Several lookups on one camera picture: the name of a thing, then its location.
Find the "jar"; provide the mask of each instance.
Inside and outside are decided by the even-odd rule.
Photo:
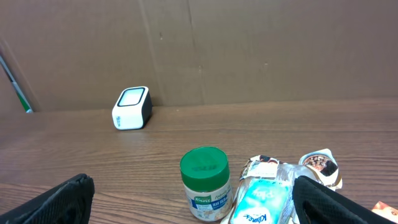
[[[180,163],[182,182],[192,214],[213,222],[228,214],[233,198],[228,158],[216,147],[199,147],[186,153]]]

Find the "orange wrapper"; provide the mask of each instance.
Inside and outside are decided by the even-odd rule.
[[[374,213],[376,213],[394,223],[398,223],[398,210],[388,206],[385,203],[378,202],[372,209],[372,212],[374,212]]]

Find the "green cap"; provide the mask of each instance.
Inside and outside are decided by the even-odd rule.
[[[228,158],[216,147],[199,147],[187,152],[180,163],[182,182],[196,192],[211,192],[229,179]]]

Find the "wooden table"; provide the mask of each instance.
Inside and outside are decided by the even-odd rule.
[[[341,194],[398,208],[397,145],[398,98],[154,108],[137,131],[117,131],[110,110],[15,114],[0,120],[0,213],[86,173],[92,223],[198,223],[179,162],[199,146],[227,153],[234,188],[251,156],[297,163],[330,148]]]

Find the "device screen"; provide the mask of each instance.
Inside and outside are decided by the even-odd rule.
[[[144,88],[126,90],[120,98],[118,106],[132,106],[138,104],[141,101],[144,90]]]

